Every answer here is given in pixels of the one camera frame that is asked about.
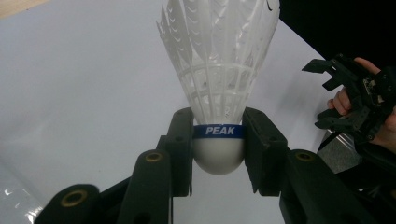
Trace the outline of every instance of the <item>human hand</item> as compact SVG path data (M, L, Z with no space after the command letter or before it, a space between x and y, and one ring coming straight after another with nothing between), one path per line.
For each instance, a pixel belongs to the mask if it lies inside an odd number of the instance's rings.
M374 75L381 71L363 58L355 58L354 61ZM349 101L346 88L337 92L334 99L328 101L327 106L330 109L336 109L340 115L347 115L352 105ZM396 106L393 107L393 113L387 117L379 132L370 143L384 147L396 154Z

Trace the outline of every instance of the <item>blue band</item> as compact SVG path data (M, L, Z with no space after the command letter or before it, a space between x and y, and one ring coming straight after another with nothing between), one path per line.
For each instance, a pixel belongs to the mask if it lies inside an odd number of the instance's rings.
M237 124L206 124L194 126L193 138L244 138L245 127Z

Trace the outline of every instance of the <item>white shuttlecock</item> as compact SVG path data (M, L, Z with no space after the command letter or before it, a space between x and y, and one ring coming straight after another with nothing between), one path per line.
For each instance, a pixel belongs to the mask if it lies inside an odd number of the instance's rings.
M279 16L278 0L169 0L158 24L195 120L194 158L214 175L244 157L240 124Z

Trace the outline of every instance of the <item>shuttlecock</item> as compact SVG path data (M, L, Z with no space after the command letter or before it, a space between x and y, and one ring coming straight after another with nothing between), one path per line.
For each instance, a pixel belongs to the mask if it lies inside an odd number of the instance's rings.
M228 174L244 158L240 125L279 16L278 0L169 0L157 23L198 125L198 165Z

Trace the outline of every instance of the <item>white table surface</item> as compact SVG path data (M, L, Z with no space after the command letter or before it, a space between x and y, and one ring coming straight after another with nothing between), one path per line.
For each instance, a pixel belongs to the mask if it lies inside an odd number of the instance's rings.
M0 20L0 223L32 223L58 191L107 189L131 175L188 102L159 37L164 1L52 0ZM316 114L330 76L302 72L321 58L282 21L248 106L290 148L316 151ZM176 224L284 223L278 198L252 193L244 164L229 175L193 165L193 194Z

